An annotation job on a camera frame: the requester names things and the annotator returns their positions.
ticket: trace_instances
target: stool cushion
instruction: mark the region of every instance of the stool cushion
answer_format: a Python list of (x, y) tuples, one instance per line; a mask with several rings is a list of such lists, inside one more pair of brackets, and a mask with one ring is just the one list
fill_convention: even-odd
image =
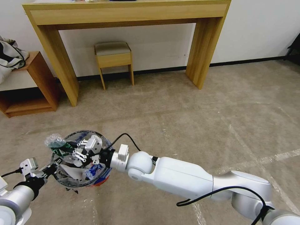
[(95, 45), (95, 52), (98, 56), (129, 53), (130, 48), (126, 42), (107, 42)]

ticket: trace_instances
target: floor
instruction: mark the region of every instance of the floor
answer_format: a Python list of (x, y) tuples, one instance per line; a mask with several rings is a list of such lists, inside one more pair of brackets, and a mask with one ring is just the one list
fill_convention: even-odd
[[(201, 165), (211, 174), (240, 170), (274, 187), (276, 208), (300, 213), (300, 67), (268, 61), (211, 67), (198, 90), (184, 71), (80, 83), (78, 105), (62, 97), (56, 112), (7, 119), (0, 115), (1, 174), (29, 157), (42, 167), (52, 133), (89, 129), (114, 140), (129, 133), (151, 155)], [(128, 144), (126, 137), (116, 143)], [(6, 178), (13, 187), (21, 180)], [(141, 225), (250, 224), (230, 201), (204, 199), (176, 207), (182, 198), (113, 171), (100, 187), (66, 191), (53, 178), (31, 204), (28, 224)]]

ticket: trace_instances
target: white wall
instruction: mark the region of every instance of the white wall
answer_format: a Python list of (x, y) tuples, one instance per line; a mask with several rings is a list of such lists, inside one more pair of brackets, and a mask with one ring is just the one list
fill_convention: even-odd
[[(41, 51), (49, 64), (21, 6), (25, 2), (31, 0), (0, 0), (0, 35), (16, 40), (25, 50)], [(212, 63), (285, 55), (300, 32), (299, 8), (299, 0), (232, 0)], [(134, 70), (185, 66), (193, 29), (193, 24), (179, 24), (60, 33), (76, 75), (88, 76), (98, 74), (93, 45), (104, 41), (128, 42)], [(124, 70), (120, 67), (104, 72)]]

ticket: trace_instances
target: wooden shelf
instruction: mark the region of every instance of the wooden shelf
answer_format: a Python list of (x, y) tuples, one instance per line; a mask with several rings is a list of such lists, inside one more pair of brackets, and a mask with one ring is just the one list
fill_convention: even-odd
[(57, 109), (60, 91), (40, 52), (30, 52), (26, 66), (13, 70), (2, 85), (0, 110), (7, 117)]
[(37, 99), (28, 99), (20, 102), (14, 102), (11, 104), (5, 113), (15, 113), (15, 112), (22, 112), (22, 111), (28, 111), (28, 110), (34, 110), (34, 109), (42, 109), (42, 108), (50, 108), (50, 104), (47, 102), (47, 100), (42, 98)]
[(9, 117), (53, 111), (51, 105), (37, 87), (3, 91), (0, 96), (6, 100), (4, 113)]

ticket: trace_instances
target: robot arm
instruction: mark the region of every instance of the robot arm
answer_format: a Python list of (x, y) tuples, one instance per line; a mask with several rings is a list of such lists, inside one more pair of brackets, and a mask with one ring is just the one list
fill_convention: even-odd
[[(158, 189), (187, 199), (197, 199), (229, 186), (240, 186), (255, 191), (264, 199), (266, 205), (273, 206), (271, 184), (255, 175), (229, 171), (220, 176), (212, 176), (199, 165), (169, 157), (157, 158), (146, 152), (134, 153), (128, 159), (128, 147), (122, 145), (119, 153), (115, 152), (114, 155), (111, 167), (127, 172), (133, 180), (151, 183)], [(213, 200), (231, 199), (233, 208), (252, 220), (259, 215), (263, 206), (258, 196), (238, 188), (218, 192), (210, 195), (210, 198)], [(263, 225), (283, 224), (300, 224), (300, 216), (283, 210), (268, 210)]]
[[(260, 177), (239, 171), (213, 176), (199, 165), (169, 157), (153, 157), (142, 151), (129, 157), (128, 146), (123, 144), (118, 152), (110, 150), (109, 147), (96, 152), (96, 147), (101, 144), (99, 138), (91, 137), (89, 140), (77, 144), (79, 148), (84, 146), (85, 153), (71, 150), (69, 143), (63, 143), (62, 147), (78, 158), (80, 164), (103, 163), (109, 168), (128, 173), (133, 180), (151, 183), (158, 189), (188, 199), (184, 203), (181, 202), (183, 203), (181, 205), (177, 204), (178, 206), (190, 204), (193, 200), (205, 195), (213, 200), (231, 199), (234, 209), (253, 220), (260, 214), (263, 204), (260, 198), (249, 190), (258, 193), (268, 206), (272, 206), (271, 185)], [(61, 148), (55, 150), (57, 155), (64, 155)], [(60, 163), (61, 158), (58, 158), (53, 164), (37, 171), (37, 164), (33, 159), (25, 160), (20, 166), (23, 168), (25, 181), (18, 183), (11, 192), (5, 189), (7, 183), (0, 177), (0, 224), (23, 225), (29, 219), (31, 215), (30, 202), (37, 197), (38, 190), (46, 184), (47, 178), (56, 173)], [(235, 186), (235, 188), (211, 195), (212, 191), (229, 186)], [(263, 225), (284, 224), (300, 224), (300, 216), (287, 211), (268, 210), (263, 220)]]

